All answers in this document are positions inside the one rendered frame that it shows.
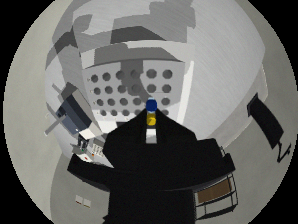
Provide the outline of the white tube rack with round holes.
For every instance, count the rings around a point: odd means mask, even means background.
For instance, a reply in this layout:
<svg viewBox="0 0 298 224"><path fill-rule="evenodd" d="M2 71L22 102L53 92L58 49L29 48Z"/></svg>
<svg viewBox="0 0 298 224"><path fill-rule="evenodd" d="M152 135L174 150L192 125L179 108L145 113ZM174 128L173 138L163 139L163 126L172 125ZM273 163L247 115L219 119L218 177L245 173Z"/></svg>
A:
<svg viewBox="0 0 298 224"><path fill-rule="evenodd" d="M105 155L102 153L103 146L104 146L104 143L102 143L102 142L95 139L95 141L93 143L92 153L95 152L94 154L104 158Z"/></svg>

